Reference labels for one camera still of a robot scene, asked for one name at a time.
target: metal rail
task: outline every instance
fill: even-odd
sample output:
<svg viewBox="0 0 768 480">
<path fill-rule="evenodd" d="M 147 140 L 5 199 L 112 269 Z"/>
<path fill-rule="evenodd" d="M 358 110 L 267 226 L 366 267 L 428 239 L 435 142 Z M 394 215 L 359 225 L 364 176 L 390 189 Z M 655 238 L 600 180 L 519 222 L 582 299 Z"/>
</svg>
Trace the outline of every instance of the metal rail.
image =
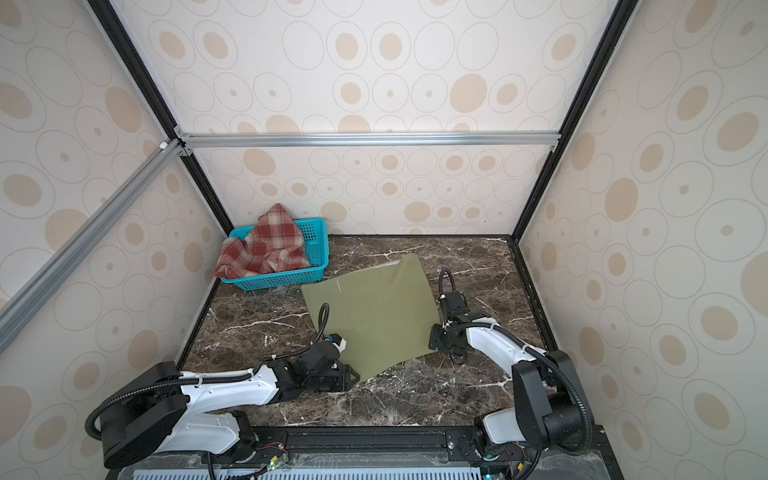
<svg viewBox="0 0 768 480">
<path fill-rule="evenodd" d="M 164 149 L 158 148 L 67 244 L 13 296 L 0 312 L 0 352 L 10 345 L 70 273 L 120 221 L 123 214 L 138 200 L 168 162 L 178 158 L 180 152 L 179 140 L 175 138 L 167 141 Z"/>
<path fill-rule="evenodd" d="M 187 147 L 395 147 L 404 145 L 556 145 L 557 131 L 402 132 L 367 134 L 190 134 Z"/>
</svg>

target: red plaid blanket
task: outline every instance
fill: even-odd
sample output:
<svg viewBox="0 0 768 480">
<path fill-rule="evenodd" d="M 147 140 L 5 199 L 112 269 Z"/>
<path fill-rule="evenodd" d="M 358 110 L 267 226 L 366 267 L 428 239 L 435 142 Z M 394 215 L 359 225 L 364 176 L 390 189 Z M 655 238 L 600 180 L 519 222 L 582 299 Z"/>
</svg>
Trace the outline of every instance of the red plaid blanket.
<svg viewBox="0 0 768 480">
<path fill-rule="evenodd" d="M 304 235 L 285 207 L 276 204 L 259 218 L 245 241 L 224 241 L 215 275 L 232 280 L 309 267 Z"/>
</svg>

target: blue basket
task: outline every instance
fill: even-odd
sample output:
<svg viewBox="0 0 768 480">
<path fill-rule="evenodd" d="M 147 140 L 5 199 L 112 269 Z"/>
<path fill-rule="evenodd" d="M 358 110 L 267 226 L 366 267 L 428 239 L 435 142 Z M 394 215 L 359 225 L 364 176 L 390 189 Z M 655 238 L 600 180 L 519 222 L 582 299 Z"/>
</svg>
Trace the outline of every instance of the blue basket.
<svg viewBox="0 0 768 480">
<path fill-rule="evenodd" d="M 322 218 L 307 218 L 295 220 L 304 235 L 306 255 L 310 259 L 310 268 L 291 270 L 290 272 L 268 273 L 267 275 L 246 276 L 229 280 L 221 279 L 224 283 L 234 283 L 243 290 L 258 290 L 271 286 L 294 285 L 296 283 L 317 282 L 323 279 L 323 271 L 328 266 L 328 228 Z M 253 227 L 240 227 L 230 232 L 230 238 L 245 240 Z"/>
</svg>

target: cable hose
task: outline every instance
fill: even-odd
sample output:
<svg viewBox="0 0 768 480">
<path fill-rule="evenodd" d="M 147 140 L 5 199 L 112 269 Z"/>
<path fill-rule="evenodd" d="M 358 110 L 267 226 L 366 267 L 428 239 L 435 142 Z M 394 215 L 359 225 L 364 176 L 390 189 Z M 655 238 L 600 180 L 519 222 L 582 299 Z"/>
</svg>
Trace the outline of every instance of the cable hose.
<svg viewBox="0 0 768 480">
<path fill-rule="evenodd" d="M 284 353 L 283 355 L 276 355 L 274 357 L 267 356 L 261 359 L 262 362 L 269 362 L 271 360 L 281 360 L 281 359 L 288 359 L 292 356 L 301 355 L 302 353 L 309 352 L 310 347 L 314 345 L 315 343 L 318 343 L 320 339 L 323 338 L 323 335 L 325 334 L 326 325 L 328 324 L 328 315 L 330 314 L 331 307 L 328 305 L 328 303 L 324 303 L 323 306 L 320 307 L 320 313 L 317 316 L 317 326 L 319 327 L 317 331 L 317 335 L 315 336 L 315 339 L 310 342 L 308 346 L 305 346 L 301 349 L 298 349 L 295 352 L 291 353 Z"/>
<path fill-rule="evenodd" d="M 205 452 L 205 458 L 208 462 L 208 476 L 210 477 L 210 480 L 218 480 L 216 472 L 214 471 L 213 454 L 211 452 Z M 256 480 L 256 478 L 266 473 L 266 467 L 267 465 L 262 467 L 258 472 L 246 473 L 245 475 L 238 475 L 237 477 L 227 477 L 226 480 Z"/>
<path fill-rule="evenodd" d="M 445 331 L 456 332 L 458 330 L 471 329 L 475 327 L 496 330 L 497 332 L 501 333 L 503 336 L 510 339 L 515 345 L 519 346 L 520 348 L 522 348 L 525 345 L 525 342 L 522 341 L 518 336 L 504 329 L 501 325 L 498 325 L 497 323 L 490 323 L 490 322 L 460 323 L 458 325 L 447 325 L 445 327 Z"/>
<path fill-rule="evenodd" d="M 543 356 L 530 346 L 525 347 L 525 352 L 529 355 L 533 356 L 535 359 L 537 359 L 539 362 L 544 363 L 544 365 L 549 368 L 552 373 L 554 373 L 554 376 L 558 377 L 558 380 L 562 382 L 563 385 L 565 385 L 565 389 L 568 390 L 568 394 L 571 395 L 571 399 L 576 404 L 576 407 L 578 408 L 578 414 L 581 417 L 581 441 L 578 445 L 576 445 L 576 448 L 570 449 L 568 447 L 565 447 L 563 445 L 555 445 L 563 452 L 569 454 L 569 455 L 583 455 L 584 453 L 587 453 L 587 450 L 589 449 L 589 445 L 592 443 L 592 418 L 589 415 L 589 412 L 587 411 L 587 406 L 584 404 L 584 400 L 581 398 L 581 396 L 576 391 L 576 388 L 574 387 L 574 384 L 571 382 L 571 379 L 569 379 L 565 373 L 563 373 L 562 370 L 558 367 L 558 365 L 548 359 L 546 356 Z"/>
<path fill-rule="evenodd" d="M 538 465 L 538 461 L 541 458 L 541 450 L 538 450 L 536 452 L 536 455 L 533 458 L 533 462 L 531 462 L 531 466 L 529 466 L 525 472 L 521 474 L 520 477 L 515 477 L 514 480 L 525 480 L 526 478 L 531 476 L 531 473 L 536 469 L 536 465 Z"/>
<path fill-rule="evenodd" d="M 448 280 L 451 282 L 451 290 L 456 290 L 456 283 L 453 281 L 453 273 L 451 270 L 444 268 L 440 270 L 440 275 L 437 277 L 437 294 L 441 296 L 443 294 L 442 279 L 448 276 Z"/>
<path fill-rule="evenodd" d="M 216 472 L 214 472 L 214 457 L 210 452 L 205 452 L 205 459 L 208 461 L 208 476 L 210 480 L 217 480 Z"/>
<path fill-rule="evenodd" d="M 441 300 L 439 303 L 440 303 L 440 313 L 442 317 L 443 326 L 448 324 L 448 312 L 445 311 L 442 305 L 442 296 L 443 296 L 442 280 L 445 278 L 446 275 L 448 276 L 448 280 L 451 282 L 451 288 L 454 291 L 456 290 L 456 283 L 453 280 L 453 273 L 451 273 L 451 270 L 448 270 L 447 268 L 440 270 L 440 275 L 438 275 L 437 277 L 437 295 L 438 295 L 438 298 Z"/>
<path fill-rule="evenodd" d="M 244 373 L 243 375 L 238 375 L 238 376 L 208 376 L 203 378 L 202 384 L 210 385 L 211 383 L 235 383 L 235 382 L 242 382 L 244 380 L 248 380 L 251 378 L 252 378 L 252 375 L 250 373 Z M 184 385 L 196 385 L 198 383 L 200 383 L 200 379 L 197 377 L 190 377 L 186 379 L 164 380 L 163 382 L 153 383 L 152 385 L 138 387 L 136 389 L 131 389 L 126 392 L 116 393 L 113 396 L 109 397 L 108 399 L 104 400 L 98 407 L 94 409 L 93 412 L 91 412 L 88 415 L 88 417 L 85 419 L 85 433 L 87 433 L 88 436 L 91 437 L 92 439 L 98 440 L 100 442 L 101 431 L 96 428 L 96 419 L 98 419 L 102 413 L 109 410 L 110 407 L 114 406 L 117 403 L 122 402 L 123 400 L 127 400 L 131 397 L 134 397 L 136 395 L 140 395 L 146 392 L 165 390 L 165 389 L 170 389 L 170 388 L 184 386 Z"/>
</svg>

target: patterned wallpaper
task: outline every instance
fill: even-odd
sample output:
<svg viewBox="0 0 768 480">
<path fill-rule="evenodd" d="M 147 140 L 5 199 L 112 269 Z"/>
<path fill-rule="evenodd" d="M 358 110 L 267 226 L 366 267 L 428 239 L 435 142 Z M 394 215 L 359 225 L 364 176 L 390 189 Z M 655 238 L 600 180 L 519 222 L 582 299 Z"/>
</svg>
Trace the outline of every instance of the patterned wallpaper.
<svg viewBox="0 0 768 480">
<path fill-rule="evenodd" d="M 196 149 L 236 225 L 276 202 L 330 233 L 512 231 L 546 145 Z"/>
<path fill-rule="evenodd" d="M 0 478 L 102 480 L 91 410 L 175 360 L 223 234 L 173 161 L 0 354 Z"/>
<path fill-rule="evenodd" d="M 164 135 L 72 0 L 0 2 L 0 308 Z"/>
<path fill-rule="evenodd" d="M 557 130 L 615 0 L 114 0 L 185 131 Z"/>
<path fill-rule="evenodd" d="M 650 0 L 522 249 L 628 480 L 765 478 L 768 2 Z"/>
</svg>

